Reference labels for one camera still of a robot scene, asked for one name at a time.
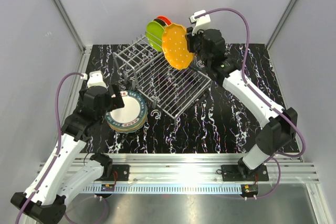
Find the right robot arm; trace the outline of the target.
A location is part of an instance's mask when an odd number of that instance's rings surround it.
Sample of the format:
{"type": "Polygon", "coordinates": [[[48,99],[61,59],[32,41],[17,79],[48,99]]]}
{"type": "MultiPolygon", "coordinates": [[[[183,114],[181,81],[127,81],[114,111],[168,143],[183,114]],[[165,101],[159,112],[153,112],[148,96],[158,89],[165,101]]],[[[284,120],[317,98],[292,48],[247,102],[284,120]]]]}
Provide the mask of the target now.
{"type": "Polygon", "coordinates": [[[261,165],[295,138],[297,112],[284,109],[267,97],[242,72],[239,65],[225,56],[225,40],[217,29],[193,33],[186,30],[187,49],[195,53],[205,66],[208,76],[233,94],[256,118],[261,131],[255,145],[242,157],[235,169],[243,180],[251,180],[261,165]]]}

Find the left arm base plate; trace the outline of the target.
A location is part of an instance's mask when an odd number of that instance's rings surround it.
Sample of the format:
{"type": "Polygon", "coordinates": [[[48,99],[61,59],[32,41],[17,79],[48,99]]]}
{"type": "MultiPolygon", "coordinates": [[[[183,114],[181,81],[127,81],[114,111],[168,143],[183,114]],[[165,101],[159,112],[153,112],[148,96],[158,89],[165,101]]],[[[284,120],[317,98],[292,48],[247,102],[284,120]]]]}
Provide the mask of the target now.
{"type": "Polygon", "coordinates": [[[129,179],[130,165],[113,164],[104,170],[103,175],[97,181],[111,182],[117,181],[126,182],[129,179]]]}

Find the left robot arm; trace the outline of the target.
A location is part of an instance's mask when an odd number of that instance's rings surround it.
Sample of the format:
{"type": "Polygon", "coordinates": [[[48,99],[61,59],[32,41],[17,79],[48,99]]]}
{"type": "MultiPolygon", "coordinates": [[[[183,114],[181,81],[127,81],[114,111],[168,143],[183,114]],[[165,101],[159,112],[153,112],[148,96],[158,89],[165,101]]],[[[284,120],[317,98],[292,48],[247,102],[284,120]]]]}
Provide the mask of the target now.
{"type": "Polygon", "coordinates": [[[116,178],[112,159],[107,154],[95,153],[80,171],[63,180],[77,154],[104,122],[106,113],[124,107],[118,85],[111,87],[113,93],[98,85],[80,90],[79,102],[66,117],[44,167],[24,192],[14,193],[10,200],[20,215],[25,214],[38,223],[58,223],[70,202],[87,185],[97,179],[116,178]]]}

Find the yellow dotted scalloped plate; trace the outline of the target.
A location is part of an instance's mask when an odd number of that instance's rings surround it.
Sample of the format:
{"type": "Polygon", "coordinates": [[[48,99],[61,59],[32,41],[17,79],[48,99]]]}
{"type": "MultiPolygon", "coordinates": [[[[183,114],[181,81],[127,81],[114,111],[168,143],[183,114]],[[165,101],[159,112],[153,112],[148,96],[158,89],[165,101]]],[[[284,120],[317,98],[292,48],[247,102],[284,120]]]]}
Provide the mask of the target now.
{"type": "Polygon", "coordinates": [[[177,70],[187,69],[194,59],[194,54],[188,51],[186,28],[180,24],[171,23],[162,34],[162,50],[165,60],[177,70]]]}

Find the orange red plate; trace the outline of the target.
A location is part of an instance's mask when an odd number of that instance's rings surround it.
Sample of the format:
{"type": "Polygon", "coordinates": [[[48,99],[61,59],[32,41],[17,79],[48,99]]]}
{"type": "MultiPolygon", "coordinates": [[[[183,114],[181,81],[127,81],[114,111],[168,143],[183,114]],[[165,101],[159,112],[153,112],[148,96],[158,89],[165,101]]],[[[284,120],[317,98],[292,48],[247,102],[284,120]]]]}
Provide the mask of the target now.
{"type": "Polygon", "coordinates": [[[159,18],[159,19],[165,21],[165,22],[167,23],[167,26],[170,25],[170,24],[172,23],[171,20],[170,20],[169,18],[165,17],[165,16],[162,16],[162,15],[161,15],[161,16],[158,16],[157,18],[159,18]]]}

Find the lime green plate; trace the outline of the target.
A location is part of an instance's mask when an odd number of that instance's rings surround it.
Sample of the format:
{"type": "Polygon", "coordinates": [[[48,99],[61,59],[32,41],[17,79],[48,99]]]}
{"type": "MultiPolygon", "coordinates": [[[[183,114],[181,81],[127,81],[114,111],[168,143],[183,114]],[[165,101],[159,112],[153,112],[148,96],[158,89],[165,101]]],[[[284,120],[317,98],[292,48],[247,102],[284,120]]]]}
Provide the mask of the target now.
{"type": "Polygon", "coordinates": [[[149,44],[156,50],[162,51],[162,35],[164,32],[164,26],[155,20],[149,22],[146,26],[145,35],[149,44]]]}

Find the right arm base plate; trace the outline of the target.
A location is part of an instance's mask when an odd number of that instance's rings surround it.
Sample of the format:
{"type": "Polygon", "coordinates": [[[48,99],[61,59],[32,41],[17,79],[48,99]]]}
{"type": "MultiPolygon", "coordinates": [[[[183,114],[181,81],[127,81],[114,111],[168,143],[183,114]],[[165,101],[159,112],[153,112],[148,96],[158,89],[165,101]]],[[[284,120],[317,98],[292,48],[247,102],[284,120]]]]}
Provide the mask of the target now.
{"type": "Polygon", "coordinates": [[[224,182],[267,182],[269,175],[267,167],[263,164],[254,170],[245,168],[243,165],[222,165],[220,174],[224,182]]]}

